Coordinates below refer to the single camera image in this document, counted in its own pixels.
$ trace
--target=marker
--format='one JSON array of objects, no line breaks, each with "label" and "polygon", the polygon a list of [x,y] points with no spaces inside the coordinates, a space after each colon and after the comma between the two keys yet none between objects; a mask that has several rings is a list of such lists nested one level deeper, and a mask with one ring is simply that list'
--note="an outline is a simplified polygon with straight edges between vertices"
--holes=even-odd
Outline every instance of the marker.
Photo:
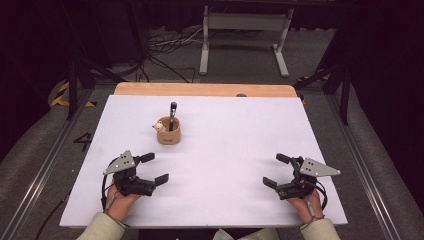
[{"label": "marker", "polygon": [[169,131],[172,131],[174,128],[174,118],[175,118],[175,111],[177,111],[177,103],[172,102],[171,103],[171,116],[170,116],[170,122],[169,122]]}]

